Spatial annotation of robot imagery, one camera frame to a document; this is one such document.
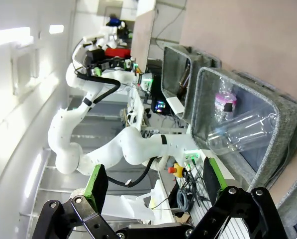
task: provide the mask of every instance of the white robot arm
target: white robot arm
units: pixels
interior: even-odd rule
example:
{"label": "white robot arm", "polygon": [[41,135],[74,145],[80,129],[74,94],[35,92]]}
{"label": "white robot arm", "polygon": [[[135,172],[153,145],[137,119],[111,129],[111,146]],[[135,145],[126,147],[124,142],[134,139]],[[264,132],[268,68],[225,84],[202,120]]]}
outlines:
{"label": "white robot arm", "polygon": [[59,110],[48,132],[50,148],[57,154],[57,169],[64,174],[78,170],[84,175],[91,175],[95,165],[103,164],[106,168],[110,168],[116,165],[122,157],[128,163],[138,165],[152,157],[168,155],[174,156],[183,166],[184,151],[196,148],[190,135],[186,134],[156,134],[150,138],[142,138],[136,128],[127,127],[109,143],[88,154],[83,154],[79,144],[70,142],[73,129],[83,120],[89,109],[94,107],[94,101],[104,86],[104,78],[128,84],[133,82],[135,77],[132,72],[113,71],[103,73],[102,82],[79,78],[76,69],[82,67],[82,64],[75,60],[75,55],[79,51],[77,49],[82,48],[81,44],[83,43],[80,43],[74,51],[73,62],[67,69],[66,81],[70,87],[83,90],[87,94],[77,109]]}

